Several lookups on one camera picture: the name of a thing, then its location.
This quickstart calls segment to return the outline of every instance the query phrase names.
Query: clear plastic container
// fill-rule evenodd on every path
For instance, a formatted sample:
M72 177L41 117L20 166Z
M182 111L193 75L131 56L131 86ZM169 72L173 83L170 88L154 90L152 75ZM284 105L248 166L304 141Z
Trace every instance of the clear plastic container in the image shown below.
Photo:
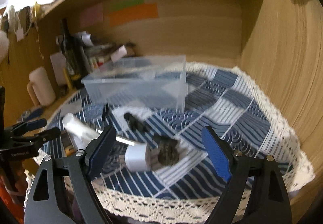
M184 111L185 56L149 56L108 62L82 79L92 103Z

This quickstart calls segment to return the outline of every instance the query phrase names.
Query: patchwork fabric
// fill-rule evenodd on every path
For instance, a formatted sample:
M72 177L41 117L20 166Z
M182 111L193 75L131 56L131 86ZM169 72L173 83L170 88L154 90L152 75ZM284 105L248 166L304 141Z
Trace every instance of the patchwork fabric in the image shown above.
M82 100L82 110L75 113L81 120L103 128L104 123L116 128L123 137L147 142L151 147L150 172L129 172L117 159L125 153L126 146L116 144L98 179L105 188L130 195L158 199L200 199L216 197L226 186L212 165L201 141L201 130L211 126L217 135L233 149L240 149L247 156L263 158L271 154L279 162L283 174L293 166L288 161L286 147L253 99L251 90L243 77L217 68L207 68L199 75L187 72L188 95L185 111L173 109L150 109L142 107L109 106L109 115L102 121L104 105L92 105L85 89L78 92L70 102ZM125 99L125 104L133 99ZM123 119L127 112L135 114L149 126L146 133L132 131ZM49 127L64 130L60 112ZM153 135L167 135L179 140L180 161L162 167L157 160L157 144ZM46 143L43 151L54 157L62 157L60 139ZM246 188L251 188L249 178Z

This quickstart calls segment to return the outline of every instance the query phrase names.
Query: pink sticky note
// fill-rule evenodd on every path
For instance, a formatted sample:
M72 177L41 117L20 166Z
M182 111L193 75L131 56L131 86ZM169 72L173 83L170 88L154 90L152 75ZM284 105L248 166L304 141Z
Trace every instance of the pink sticky note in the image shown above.
M86 8L80 13L80 26L85 28L103 22L103 4Z

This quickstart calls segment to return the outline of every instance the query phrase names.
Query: wine bottle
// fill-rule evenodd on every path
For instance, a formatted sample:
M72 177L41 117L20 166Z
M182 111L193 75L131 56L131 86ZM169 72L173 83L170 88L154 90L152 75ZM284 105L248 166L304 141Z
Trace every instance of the wine bottle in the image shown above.
M88 75L80 44L75 37L70 35L66 18L61 20L61 27L64 35L63 54L66 58L67 70L73 85L80 89L83 87L82 78Z

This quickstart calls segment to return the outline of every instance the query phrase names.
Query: blue rubber fingertip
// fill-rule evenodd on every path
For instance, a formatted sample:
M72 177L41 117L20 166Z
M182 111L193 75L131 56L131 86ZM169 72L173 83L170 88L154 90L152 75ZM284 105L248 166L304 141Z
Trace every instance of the blue rubber fingertip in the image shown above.
M222 149L219 147L218 143L207 128L202 129L201 137L216 173L219 177L223 178L225 182L229 182L232 176L230 172L229 159L225 156Z

